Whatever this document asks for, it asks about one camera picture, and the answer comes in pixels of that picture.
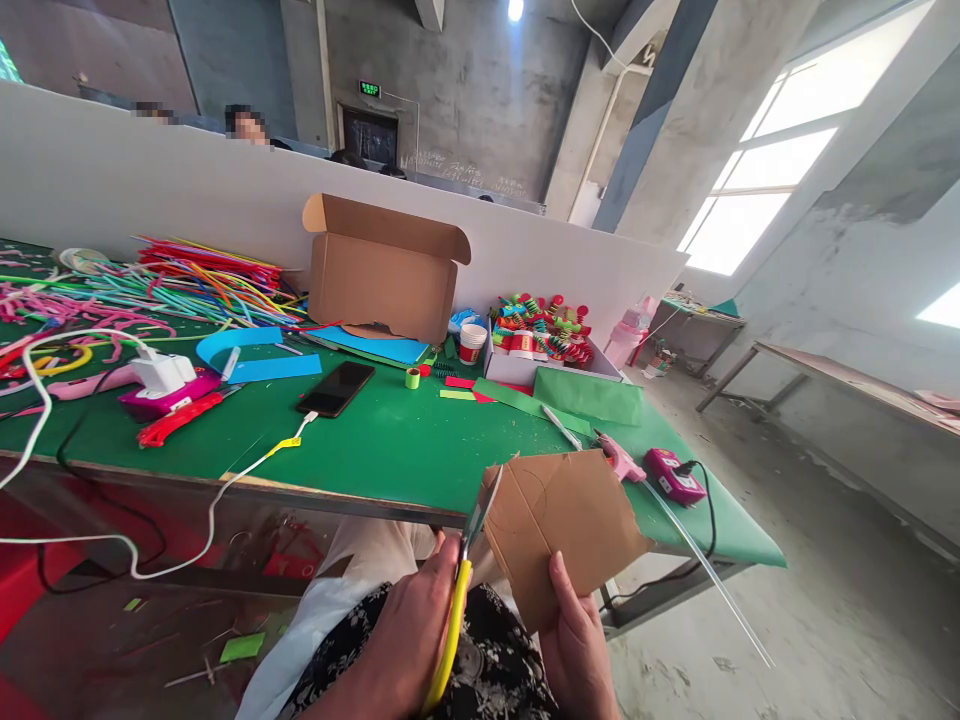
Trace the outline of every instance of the white box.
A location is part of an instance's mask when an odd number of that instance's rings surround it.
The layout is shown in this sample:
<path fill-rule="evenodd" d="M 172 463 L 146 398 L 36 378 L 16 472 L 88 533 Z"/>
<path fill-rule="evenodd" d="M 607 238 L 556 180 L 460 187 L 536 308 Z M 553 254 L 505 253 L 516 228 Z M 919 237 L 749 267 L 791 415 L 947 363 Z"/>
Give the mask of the white box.
<path fill-rule="evenodd" d="M 507 383 L 509 385 L 526 385 L 533 387 L 534 380 L 537 377 L 537 368 L 539 367 L 575 372 L 579 375 L 599 377 L 612 382 L 624 382 L 625 380 L 623 374 L 607 359 L 607 356 L 603 354 L 589 336 L 587 336 L 587 343 L 593 350 L 593 363 L 591 363 L 590 371 L 588 372 L 587 370 L 576 370 L 566 366 L 550 365 L 537 360 L 498 355 L 493 351 L 493 332 L 489 319 L 487 320 L 487 330 L 487 342 L 484 348 L 485 357 L 483 360 L 483 375 L 487 380 Z"/>

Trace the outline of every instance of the hand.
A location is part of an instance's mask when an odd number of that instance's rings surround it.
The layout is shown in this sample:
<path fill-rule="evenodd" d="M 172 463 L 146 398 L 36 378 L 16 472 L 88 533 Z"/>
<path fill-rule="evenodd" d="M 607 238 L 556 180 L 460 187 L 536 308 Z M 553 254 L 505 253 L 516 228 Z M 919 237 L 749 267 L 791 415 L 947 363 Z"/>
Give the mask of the hand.
<path fill-rule="evenodd" d="M 556 624 L 540 631 L 547 684 L 567 717 L 619 720 L 610 655 L 593 596 L 578 598 L 559 552 L 550 580 L 560 601 Z"/>
<path fill-rule="evenodd" d="M 406 718 L 420 711 L 443 650 L 460 536 L 390 589 L 357 661 L 302 717 Z"/>

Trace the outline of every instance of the red utility knife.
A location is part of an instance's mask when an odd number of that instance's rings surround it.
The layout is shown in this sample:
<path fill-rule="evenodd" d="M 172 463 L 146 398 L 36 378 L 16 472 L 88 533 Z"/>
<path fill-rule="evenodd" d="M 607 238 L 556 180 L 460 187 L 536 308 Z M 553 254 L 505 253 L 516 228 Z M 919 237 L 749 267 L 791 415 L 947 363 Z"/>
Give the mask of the red utility knife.
<path fill-rule="evenodd" d="M 210 408 L 219 405 L 245 384 L 246 383 L 231 385 L 226 390 L 212 392 L 189 405 L 184 405 L 182 408 L 160 418 L 141 430 L 137 435 L 137 442 L 140 443 L 140 447 L 142 448 L 163 447 L 163 443 L 175 430 L 182 428 L 195 418 L 200 417 Z"/>

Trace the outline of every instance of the yellow scissors handle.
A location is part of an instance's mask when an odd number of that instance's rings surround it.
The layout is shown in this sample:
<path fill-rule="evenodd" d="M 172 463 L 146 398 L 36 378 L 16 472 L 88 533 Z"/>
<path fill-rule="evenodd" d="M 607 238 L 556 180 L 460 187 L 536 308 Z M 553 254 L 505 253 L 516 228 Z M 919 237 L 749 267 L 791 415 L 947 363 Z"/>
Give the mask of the yellow scissors handle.
<path fill-rule="evenodd" d="M 463 611 L 467 605 L 467 588 L 470 585 L 470 571 L 473 569 L 473 563 L 464 560 L 460 563 L 460 569 L 457 572 L 457 584 L 453 590 L 453 603 L 450 606 L 450 620 L 447 625 L 447 644 L 443 647 L 443 655 L 440 657 L 440 666 L 433 676 L 433 682 L 430 683 L 430 691 L 427 693 L 427 699 L 423 703 L 423 709 L 420 711 L 421 717 L 426 717 L 440 704 L 443 693 L 447 689 L 447 683 L 450 680 L 450 672 L 453 670 L 453 660 L 457 656 L 457 645 L 460 643 L 460 628 L 463 626 Z"/>
<path fill-rule="evenodd" d="M 74 345 L 71 349 L 79 350 L 80 357 L 71 363 L 67 363 L 66 365 L 57 365 L 53 368 L 44 367 L 50 363 L 51 358 L 40 358 L 33 364 L 33 367 L 37 370 L 37 375 L 40 377 L 49 377 L 50 375 L 59 375 L 60 373 L 70 372 L 71 370 L 76 370 L 81 365 L 86 365 L 88 362 L 90 362 L 90 360 L 93 359 L 93 350 L 86 345 Z"/>

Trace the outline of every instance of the cardboard box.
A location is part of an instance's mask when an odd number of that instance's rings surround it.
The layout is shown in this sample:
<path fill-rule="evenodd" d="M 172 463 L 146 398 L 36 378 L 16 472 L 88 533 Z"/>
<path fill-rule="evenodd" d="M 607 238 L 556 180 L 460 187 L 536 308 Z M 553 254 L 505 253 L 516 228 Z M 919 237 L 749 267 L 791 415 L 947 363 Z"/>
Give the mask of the cardboard box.
<path fill-rule="evenodd" d="M 332 195 L 314 195 L 303 226 L 319 233 L 310 268 L 310 319 L 383 325 L 394 335 L 443 344 L 457 263 L 470 242 L 455 225 Z"/>
<path fill-rule="evenodd" d="M 497 470 L 488 468 L 484 483 L 493 482 Z M 549 625 L 558 611 L 549 570 L 553 553 L 563 553 L 573 588 L 583 597 L 653 547 L 640 534 L 633 506 L 602 450 L 508 462 L 484 532 L 531 633 Z"/>
<path fill-rule="evenodd" d="M 483 360 L 483 376 L 487 380 L 494 382 L 508 383 L 510 385 L 528 385 L 533 386 L 533 381 L 537 376 L 537 368 L 551 367 L 557 370 L 575 372 L 580 375 L 591 375 L 600 377 L 604 380 L 613 382 L 623 382 L 623 375 L 617 370 L 617 367 L 610 362 L 603 351 L 597 347 L 593 339 L 587 336 L 587 343 L 593 349 L 593 362 L 589 370 L 577 370 L 566 365 L 551 365 L 538 360 L 528 360 L 526 358 L 511 357 L 509 355 L 498 355 L 493 348 L 493 332 L 490 320 L 487 320 L 487 344 L 484 348 L 485 357 Z"/>

